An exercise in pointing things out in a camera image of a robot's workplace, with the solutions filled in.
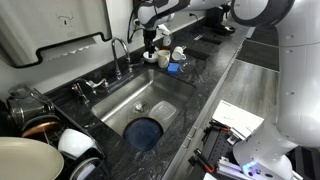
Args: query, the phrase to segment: granite countertop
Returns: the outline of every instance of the granite countertop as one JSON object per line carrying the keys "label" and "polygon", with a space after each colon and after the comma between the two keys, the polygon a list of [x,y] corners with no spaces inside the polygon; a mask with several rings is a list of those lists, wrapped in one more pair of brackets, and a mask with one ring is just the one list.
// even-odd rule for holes
{"label": "granite countertop", "polygon": [[[186,27],[174,33],[173,47],[187,46],[188,48],[209,54],[206,61],[196,60],[196,68],[188,74],[180,73],[172,75],[175,78],[188,82],[196,87],[196,93],[190,98],[185,108],[179,113],[167,132],[160,138],[154,148],[147,152],[139,152],[127,144],[122,137],[110,129],[91,113],[91,108],[113,93],[103,88],[97,89],[97,95],[88,94],[90,102],[87,105],[78,103],[75,92],[71,90],[73,82],[58,87],[46,95],[50,97],[57,109],[69,119],[72,119],[80,127],[84,128],[99,144],[107,156],[107,166],[111,179],[161,179],[170,162],[176,155],[184,138],[191,129],[193,123],[200,114],[208,97],[214,90],[227,65],[237,52],[244,40],[248,28],[229,22],[236,27],[236,33],[231,36],[217,36],[210,29],[197,25]],[[220,46],[204,42],[194,41],[198,35],[216,38],[222,41]],[[138,62],[143,49],[132,52],[131,58]],[[127,69],[125,59],[121,59],[122,72]],[[157,64],[145,63],[134,68],[134,76],[138,76],[148,69],[155,69],[166,73],[166,70],[158,68]],[[108,82],[115,81],[114,62],[100,67],[83,76],[85,79],[98,81],[107,77]]]}

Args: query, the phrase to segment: mug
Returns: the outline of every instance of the mug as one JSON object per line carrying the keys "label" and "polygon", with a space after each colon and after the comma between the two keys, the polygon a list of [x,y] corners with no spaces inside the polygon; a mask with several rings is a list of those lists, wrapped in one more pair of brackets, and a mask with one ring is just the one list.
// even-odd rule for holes
{"label": "mug", "polygon": [[169,65],[170,51],[160,50],[158,51],[158,65],[160,68],[166,68]]}
{"label": "mug", "polygon": [[172,59],[175,61],[179,61],[181,59],[186,59],[186,55],[183,54],[183,49],[180,46],[177,46],[176,48],[174,48],[173,52],[172,52]]}
{"label": "mug", "polygon": [[92,147],[97,148],[94,140],[74,129],[66,129],[62,133],[58,144],[58,150],[73,160],[76,160]]}

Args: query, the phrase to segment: sink basin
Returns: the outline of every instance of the sink basin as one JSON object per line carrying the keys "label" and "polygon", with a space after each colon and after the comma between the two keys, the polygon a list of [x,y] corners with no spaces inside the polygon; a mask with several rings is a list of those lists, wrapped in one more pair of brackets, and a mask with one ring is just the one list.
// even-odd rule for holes
{"label": "sink basin", "polygon": [[165,133],[195,90],[188,83],[148,70],[96,104],[91,112],[120,136],[130,122],[150,116]]}

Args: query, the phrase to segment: backsplash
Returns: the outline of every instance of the backsplash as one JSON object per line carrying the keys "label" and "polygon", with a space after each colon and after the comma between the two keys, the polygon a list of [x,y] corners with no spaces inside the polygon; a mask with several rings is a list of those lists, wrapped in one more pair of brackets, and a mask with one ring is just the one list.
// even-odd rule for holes
{"label": "backsplash", "polygon": [[[113,36],[126,40],[132,1],[112,0],[107,1],[107,4]],[[205,16],[203,11],[193,13],[199,19]],[[189,12],[179,12],[176,13],[175,19],[170,22],[168,27],[174,32],[195,21],[194,17],[189,17]],[[143,45],[142,32],[137,32],[133,38],[133,43],[129,45],[129,50],[134,51]],[[124,55],[120,46],[117,47],[119,48],[117,49],[118,56]],[[5,100],[9,96],[8,89],[22,83],[45,93],[112,60],[111,42],[108,41],[106,43],[98,42],[89,49],[26,69],[15,69],[0,61],[0,99]]]}

